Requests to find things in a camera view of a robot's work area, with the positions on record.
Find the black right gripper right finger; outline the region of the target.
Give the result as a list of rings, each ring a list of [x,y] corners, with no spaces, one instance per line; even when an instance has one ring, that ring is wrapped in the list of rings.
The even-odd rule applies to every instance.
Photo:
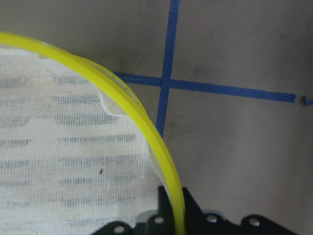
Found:
[[[187,235],[203,234],[203,213],[186,187],[182,188],[185,203],[185,228]]]

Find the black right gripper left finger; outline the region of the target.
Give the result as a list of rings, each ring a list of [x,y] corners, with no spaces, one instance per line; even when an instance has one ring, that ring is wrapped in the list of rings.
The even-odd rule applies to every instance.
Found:
[[[157,225],[160,227],[161,235],[173,235],[175,233],[173,210],[164,186],[157,188],[158,192],[158,214]]]

